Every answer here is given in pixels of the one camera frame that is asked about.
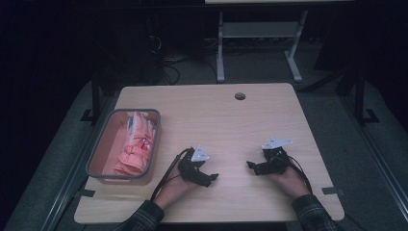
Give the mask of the pink printed ski glove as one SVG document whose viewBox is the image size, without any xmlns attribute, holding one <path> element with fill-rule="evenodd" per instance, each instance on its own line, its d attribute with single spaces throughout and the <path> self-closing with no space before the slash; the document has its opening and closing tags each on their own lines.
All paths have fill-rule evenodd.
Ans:
<svg viewBox="0 0 408 231">
<path fill-rule="evenodd" d="M 143 113 L 134 112 L 114 172 L 117 175 L 142 175 L 148 167 L 154 135 L 154 123 Z"/>
</svg>

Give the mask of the black tape strip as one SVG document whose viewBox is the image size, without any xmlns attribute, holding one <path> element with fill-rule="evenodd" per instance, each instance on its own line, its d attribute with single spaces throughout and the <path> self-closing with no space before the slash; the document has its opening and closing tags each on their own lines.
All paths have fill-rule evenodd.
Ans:
<svg viewBox="0 0 408 231">
<path fill-rule="evenodd" d="M 81 196 L 93 197 L 94 194 L 95 194 L 95 191 L 83 189 L 83 190 L 79 190 L 78 192 L 76 192 L 74 194 L 74 197 L 75 198 L 80 198 Z"/>
<path fill-rule="evenodd" d="M 337 189 L 335 187 L 326 187 L 326 188 L 321 188 L 323 194 L 336 194 L 338 196 L 343 196 L 344 191 L 342 189 Z"/>
</svg>

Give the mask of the person's left hand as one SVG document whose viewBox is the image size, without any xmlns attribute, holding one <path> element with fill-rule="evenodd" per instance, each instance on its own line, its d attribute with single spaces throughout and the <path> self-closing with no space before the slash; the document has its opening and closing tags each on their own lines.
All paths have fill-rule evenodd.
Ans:
<svg viewBox="0 0 408 231">
<path fill-rule="evenodd" d="M 197 188 L 198 185 L 185 181 L 176 167 L 167 177 L 166 183 L 161 187 L 153 202 L 165 211 L 173 203 Z"/>
</svg>

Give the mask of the pink plastic basket grey rim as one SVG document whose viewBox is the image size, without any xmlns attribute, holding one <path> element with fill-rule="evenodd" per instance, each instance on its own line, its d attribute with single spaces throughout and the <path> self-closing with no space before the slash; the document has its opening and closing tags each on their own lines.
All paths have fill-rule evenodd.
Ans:
<svg viewBox="0 0 408 231">
<path fill-rule="evenodd" d="M 143 113 L 154 123 L 155 135 L 147 170 L 139 176 L 117 175 L 114 167 L 118 163 L 134 112 Z M 154 109 L 119 109 L 112 111 L 105 121 L 103 130 L 92 150 L 87 163 L 87 174 L 103 184 L 147 185 L 153 175 L 155 156 L 160 139 L 161 115 Z"/>
</svg>

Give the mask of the white metal desk frame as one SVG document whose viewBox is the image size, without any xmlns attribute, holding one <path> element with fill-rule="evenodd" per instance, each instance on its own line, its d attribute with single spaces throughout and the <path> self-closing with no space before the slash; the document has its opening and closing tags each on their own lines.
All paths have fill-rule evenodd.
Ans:
<svg viewBox="0 0 408 231">
<path fill-rule="evenodd" d="M 299 44 L 308 12 L 313 5 L 342 4 L 352 0 L 204 0 L 207 6 L 218 6 L 217 25 L 217 82 L 225 81 L 223 42 L 225 39 L 291 39 L 292 46 L 284 51 L 285 59 L 293 79 L 303 81 L 295 61 L 295 52 Z M 231 22 L 225 20 L 226 7 L 243 7 L 244 9 L 260 7 L 262 10 L 273 7 L 300 8 L 297 20 Z"/>
</svg>

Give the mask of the person's right hand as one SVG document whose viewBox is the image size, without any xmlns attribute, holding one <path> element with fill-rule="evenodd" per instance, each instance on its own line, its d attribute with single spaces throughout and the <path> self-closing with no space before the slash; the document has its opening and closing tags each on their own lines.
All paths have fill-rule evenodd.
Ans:
<svg viewBox="0 0 408 231">
<path fill-rule="evenodd" d="M 288 167 L 282 174 L 273 173 L 269 176 L 281 189 L 292 199 L 310 194 L 301 176 L 292 168 Z"/>
</svg>

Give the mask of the black metal stand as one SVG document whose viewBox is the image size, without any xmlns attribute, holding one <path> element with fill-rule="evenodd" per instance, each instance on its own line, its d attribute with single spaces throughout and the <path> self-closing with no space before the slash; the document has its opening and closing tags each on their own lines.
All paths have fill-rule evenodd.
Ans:
<svg viewBox="0 0 408 231">
<path fill-rule="evenodd" d="M 81 121 L 89 121 L 94 124 L 100 116 L 100 89 L 98 71 L 94 70 L 91 77 L 91 108 L 84 111 Z"/>
<path fill-rule="evenodd" d="M 380 120 L 372 109 L 364 106 L 365 102 L 365 78 L 361 69 L 355 78 L 355 95 L 354 95 L 354 116 L 361 126 L 367 123 L 379 123 Z"/>
</svg>

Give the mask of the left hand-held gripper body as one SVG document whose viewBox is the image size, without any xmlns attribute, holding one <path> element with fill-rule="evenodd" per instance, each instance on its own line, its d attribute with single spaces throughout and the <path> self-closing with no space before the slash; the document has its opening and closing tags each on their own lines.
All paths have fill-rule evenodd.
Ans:
<svg viewBox="0 0 408 231">
<path fill-rule="evenodd" d="M 178 170 L 185 181 L 199 185 L 200 182 L 210 181 L 207 174 L 200 171 L 200 168 L 209 159 L 201 144 L 196 148 L 188 148 L 185 156 L 178 164 Z"/>
</svg>

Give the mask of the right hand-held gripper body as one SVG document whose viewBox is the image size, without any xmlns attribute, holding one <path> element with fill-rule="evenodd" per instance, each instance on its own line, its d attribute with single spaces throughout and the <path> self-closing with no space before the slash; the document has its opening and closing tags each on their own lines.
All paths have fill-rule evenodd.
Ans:
<svg viewBox="0 0 408 231">
<path fill-rule="evenodd" d="M 266 161 L 262 169 L 263 174 L 282 174 L 288 167 L 290 160 L 284 146 L 292 144 L 289 139 L 271 138 L 267 143 L 262 144 L 262 149 Z"/>
</svg>

